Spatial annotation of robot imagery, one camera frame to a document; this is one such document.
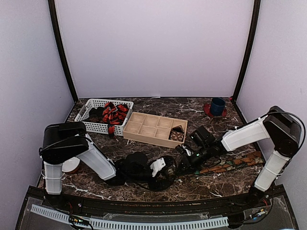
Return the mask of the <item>brown green patterned tie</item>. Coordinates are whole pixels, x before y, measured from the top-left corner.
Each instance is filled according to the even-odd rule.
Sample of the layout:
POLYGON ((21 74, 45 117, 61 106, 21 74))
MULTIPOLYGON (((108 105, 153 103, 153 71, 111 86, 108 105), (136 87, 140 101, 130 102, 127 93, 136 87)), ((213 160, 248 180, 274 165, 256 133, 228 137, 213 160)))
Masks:
POLYGON ((179 162, 181 159, 180 154, 176 151, 172 151, 171 156, 175 158, 176 165, 171 166, 171 169, 166 172, 166 177, 169 180, 175 180, 182 176, 198 177, 214 173, 225 173, 235 169, 264 163, 262 153, 260 151, 254 151, 245 155, 226 154, 220 157, 212 157, 194 168, 181 169, 181 164, 179 162))

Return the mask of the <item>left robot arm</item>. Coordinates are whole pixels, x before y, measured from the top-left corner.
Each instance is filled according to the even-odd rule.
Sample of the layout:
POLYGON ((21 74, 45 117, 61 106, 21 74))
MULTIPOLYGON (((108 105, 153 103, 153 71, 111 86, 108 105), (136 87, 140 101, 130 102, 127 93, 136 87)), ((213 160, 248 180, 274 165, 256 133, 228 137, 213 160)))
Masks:
POLYGON ((48 199, 57 209, 63 209, 68 204, 67 197, 61 193, 62 168, 64 162, 74 157, 85 163, 110 186, 129 182, 146 190, 159 192, 168 189, 177 177, 177 164, 171 156, 148 162, 145 154, 135 152, 113 162, 92 141, 83 122, 47 126, 39 156, 43 162, 48 199))

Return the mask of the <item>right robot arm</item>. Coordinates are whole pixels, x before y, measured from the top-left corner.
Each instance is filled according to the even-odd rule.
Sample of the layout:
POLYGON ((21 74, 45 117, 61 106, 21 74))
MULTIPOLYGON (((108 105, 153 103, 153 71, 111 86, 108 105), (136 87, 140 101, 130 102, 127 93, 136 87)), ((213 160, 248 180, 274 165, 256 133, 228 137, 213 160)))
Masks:
POLYGON ((212 157, 222 156, 249 144, 264 140, 272 142, 272 153, 252 185, 254 190, 245 196, 245 204, 255 208, 263 201, 262 192, 269 189, 301 150, 307 137, 307 128, 297 115, 273 106, 266 114, 226 131, 219 138, 215 138, 204 126, 196 129, 190 137, 199 146, 198 150, 193 150, 187 144, 176 147, 182 156, 184 170, 196 168, 212 157))

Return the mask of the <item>rolled brown patterned tie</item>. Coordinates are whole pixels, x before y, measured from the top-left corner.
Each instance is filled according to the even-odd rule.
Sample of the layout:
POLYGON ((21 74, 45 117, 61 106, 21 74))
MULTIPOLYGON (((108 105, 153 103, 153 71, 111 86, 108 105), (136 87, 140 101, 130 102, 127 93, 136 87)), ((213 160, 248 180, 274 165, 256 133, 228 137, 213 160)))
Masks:
POLYGON ((185 137, 185 134, 183 132, 172 130, 170 132, 169 139, 173 141, 177 141, 177 142, 183 142, 184 137, 185 137))

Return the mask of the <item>rolled dark tie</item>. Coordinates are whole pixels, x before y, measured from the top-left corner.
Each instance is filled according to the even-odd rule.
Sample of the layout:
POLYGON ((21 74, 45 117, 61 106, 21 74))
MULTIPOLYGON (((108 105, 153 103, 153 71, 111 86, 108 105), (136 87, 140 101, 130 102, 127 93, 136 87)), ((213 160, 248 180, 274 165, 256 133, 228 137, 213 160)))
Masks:
POLYGON ((181 125, 173 127, 172 131, 184 133, 184 129, 183 129, 183 127, 181 125))

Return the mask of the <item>wooden compartment tray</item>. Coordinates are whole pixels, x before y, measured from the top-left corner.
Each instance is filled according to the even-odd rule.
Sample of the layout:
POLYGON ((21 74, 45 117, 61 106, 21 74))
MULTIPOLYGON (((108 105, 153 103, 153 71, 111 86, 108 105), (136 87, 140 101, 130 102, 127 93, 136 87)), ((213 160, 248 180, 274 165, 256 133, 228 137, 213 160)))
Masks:
POLYGON ((174 149, 184 143, 188 121, 176 118, 133 112, 123 130, 125 139, 174 149), (183 142, 169 139, 173 127, 184 129, 183 142))

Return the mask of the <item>red saucer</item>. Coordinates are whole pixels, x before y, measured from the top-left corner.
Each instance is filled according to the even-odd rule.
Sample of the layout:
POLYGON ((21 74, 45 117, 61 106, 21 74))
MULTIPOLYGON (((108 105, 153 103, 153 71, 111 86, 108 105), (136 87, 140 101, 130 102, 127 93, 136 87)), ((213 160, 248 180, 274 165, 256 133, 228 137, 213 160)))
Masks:
POLYGON ((210 112, 210 107, 211 107, 211 105, 209 103, 205 103, 204 106, 203 106, 203 110, 204 110, 205 114, 208 115, 209 117, 212 117, 212 118, 226 117, 226 115, 227 115, 227 109, 226 108, 224 108, 224 110, 223 110, 223 112, 220 116, 215 116, 210 112))

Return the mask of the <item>blue cup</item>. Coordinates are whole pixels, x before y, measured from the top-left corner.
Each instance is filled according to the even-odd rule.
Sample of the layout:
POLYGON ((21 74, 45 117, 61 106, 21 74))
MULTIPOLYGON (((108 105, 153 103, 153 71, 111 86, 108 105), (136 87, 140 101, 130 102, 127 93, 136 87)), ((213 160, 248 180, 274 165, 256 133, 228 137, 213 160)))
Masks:
POLYGON ((213 116, 221 116, 225 109, 225 100, 223 98, 212 98, 210 113, 213 116))

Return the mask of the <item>red black striped tie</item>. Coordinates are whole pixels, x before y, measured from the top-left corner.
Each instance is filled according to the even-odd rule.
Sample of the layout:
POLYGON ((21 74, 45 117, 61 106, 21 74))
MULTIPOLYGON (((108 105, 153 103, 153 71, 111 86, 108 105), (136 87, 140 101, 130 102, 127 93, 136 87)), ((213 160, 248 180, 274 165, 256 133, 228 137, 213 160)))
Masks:
POLYGON ((111 139, 115 139, 115 126, 120 126, 124 123, 124 120, 128 114, 129 108, 126 104, 114 105, 112 102, 106 103, 102 120, 104 124, 107 124, 108 136, 111 139))

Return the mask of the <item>white perforated basket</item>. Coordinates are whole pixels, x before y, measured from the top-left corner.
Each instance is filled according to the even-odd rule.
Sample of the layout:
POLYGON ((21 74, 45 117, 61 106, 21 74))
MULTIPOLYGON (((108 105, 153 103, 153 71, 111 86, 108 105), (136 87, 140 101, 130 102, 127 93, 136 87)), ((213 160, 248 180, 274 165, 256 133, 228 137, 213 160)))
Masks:
POLYGON ((89 99, 74 121, 83 122, 88 132, 106 134, 110 138, 123 136, 133 105, 131 101, 89 99))

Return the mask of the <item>white orange bowl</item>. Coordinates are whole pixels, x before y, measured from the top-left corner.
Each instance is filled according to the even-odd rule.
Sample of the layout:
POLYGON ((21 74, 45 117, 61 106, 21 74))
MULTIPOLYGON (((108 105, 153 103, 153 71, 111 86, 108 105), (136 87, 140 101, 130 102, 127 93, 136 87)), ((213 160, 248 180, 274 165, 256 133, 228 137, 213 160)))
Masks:
POLYGON ((80 159, 76 157, 66 160, 62 165, 62 172, 74 173, 76 170, 78 170, 79 164, 80 164, 80 159))

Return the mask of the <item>dark tie in basket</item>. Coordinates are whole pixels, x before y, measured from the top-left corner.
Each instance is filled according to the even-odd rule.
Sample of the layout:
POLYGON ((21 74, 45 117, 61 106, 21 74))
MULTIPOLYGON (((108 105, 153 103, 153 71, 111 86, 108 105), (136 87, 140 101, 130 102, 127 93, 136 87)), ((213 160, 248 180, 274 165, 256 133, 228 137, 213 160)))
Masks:
POLYGON ((103 122, 103 107, 92 108, 89 112, 89 117, 86 119, 87 122, 100 123, 103 122))

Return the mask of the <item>black front rail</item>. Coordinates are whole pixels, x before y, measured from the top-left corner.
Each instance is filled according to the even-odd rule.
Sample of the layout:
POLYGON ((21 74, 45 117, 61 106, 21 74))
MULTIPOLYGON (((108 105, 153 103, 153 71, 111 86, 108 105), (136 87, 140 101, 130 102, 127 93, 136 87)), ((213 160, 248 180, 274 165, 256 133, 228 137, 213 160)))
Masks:
POLYGON ((249 205, 246 203, 248 194, 240 194, 228 197, 213 199, 203 199, 194 201, 175 201, 175 202, 132 202, 95 199, 69 194, 56 195, 45 201, 43 196, 45 192, 37 187, 29 186, 26 192, 25 205, 30 198, 37 200, 39 204, 49 206, 51 203, 57 209, 69 211, 72 207, 73 214, 82 216, 102 216, 106 213, 131 214, 131 215, 176 215, 176 214, 194 214, 208 212, 210 215, 236 215, 250 208, 270 206, 272 197, 284 195, 285 190, 282 185, 275 187, 275 191, 267 192, 268 198, 260 199, 257 203, 249 205))

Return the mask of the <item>right black frame post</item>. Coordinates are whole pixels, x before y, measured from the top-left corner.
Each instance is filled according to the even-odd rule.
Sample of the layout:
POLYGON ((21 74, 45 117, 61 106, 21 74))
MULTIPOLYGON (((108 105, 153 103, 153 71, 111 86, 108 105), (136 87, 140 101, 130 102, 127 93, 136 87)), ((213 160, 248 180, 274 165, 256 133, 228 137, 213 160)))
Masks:
POLYGON ((238 75, 238 79, 237 79, 237 82, 236 82, 235 90, 234 90, 234 93, 233 93, 233 96, 232 96, 233 102, 235 102, 235 103, 237 102, 237 100, 239 98, 239 94, 240 94, 240 91, 242 89, 243 81, 244 81, 244 78, 245 78, 245 75, 246 75, 246 72, 247 72, 249 59, 250 59, 250 55, 251 55, 251 52, 252 52, 253 43, 254 43, 254 39, 255 39, 256 29, 257 29, 257 25, 258 25, 258 19, 259 19, 259 14, 260 14, 260 6, 261 6, 261 0, 254 0, 246 48, 245 48, 240 72, 239 72, 239 75, 238 75))

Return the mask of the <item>black frame post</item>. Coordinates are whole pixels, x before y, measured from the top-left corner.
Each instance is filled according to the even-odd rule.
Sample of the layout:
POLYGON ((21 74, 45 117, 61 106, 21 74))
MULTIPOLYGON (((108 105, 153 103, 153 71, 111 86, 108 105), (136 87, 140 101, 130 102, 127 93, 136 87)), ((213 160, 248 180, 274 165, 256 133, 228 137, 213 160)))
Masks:
POLYGON ((240 72, 239 72, 239 75, 238 75, 238 79, 237 79, 237 82, 236 82, 235 90, 234 90, 234 93, 233 93, 233 96, 232 96, 233 102, 235 102, 235 103, 237 102, 237 100, 239 98, 239 94, 240 94, 240 91, 242 89, 243 81, 244 81, 244 78, 245 78, 245 75, 246 75, 246 72, 247 72, 249 59, 250 59, 250 55, 251 55, 251 52, 252 52, 253 43, 254 43, 254 39, 255 39, 256 29, 257 29, 257 25, 258 25, 258 19, 259 19, 259 14, 260 14, 260 6, 261 6, 261 0, 254 0, 246 48, 245 48, 240 72))
POLYGON ((57 15, 57 10, 56 10, 56 2, 54 0, 48 0, 47 2, 48 2, 48 8, 49 8, 49 14, 51 18, 53 33, 54 33, 54 37, 55 37, 55 41, 56 41, 56 45, 58 49, 60 62, 61 62, 64 76, 66 79, 66 83, 70 90, 73 101, 77 102, 79 98, 78 98, 78 95, 77 95, 77 92, 76 92, 76 89, 75 89, 75 86, 72 80, 71 72, 69 69, 67 57, 66 57, 65 50, 64 50, 64 45, 63 45, 63 41, 61 37, 58 15, 57 15))

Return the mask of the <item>left black frame post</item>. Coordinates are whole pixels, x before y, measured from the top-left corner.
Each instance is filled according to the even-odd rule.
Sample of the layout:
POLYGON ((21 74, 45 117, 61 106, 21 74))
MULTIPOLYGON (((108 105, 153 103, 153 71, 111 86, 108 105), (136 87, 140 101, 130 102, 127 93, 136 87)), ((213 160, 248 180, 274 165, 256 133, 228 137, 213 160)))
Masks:
POLYGON ((76 92, 76 89, 75 89, 75 86, 72 80, 71 72, 69 69, 67 57, 66 57, 65 50, 64 50, 64 45, 63 45, 63 41, 61 37, 58 15, 57 15, 57 10, 56 10, 56 2, 54 0, 48 0, 47 2, 48 2, 48 8, 49 8, 49 14, 51 18, 53 33, 54 33, 54 37, 55 37, 55 41, 56 41, 56 45, 58 49, 60 62, 61 62, 64 76, 66 79, 66 83, 70 90, 73 101, 77 102, 79 98, 78 98, 78 95, 77 95, 77 92, 76 92))

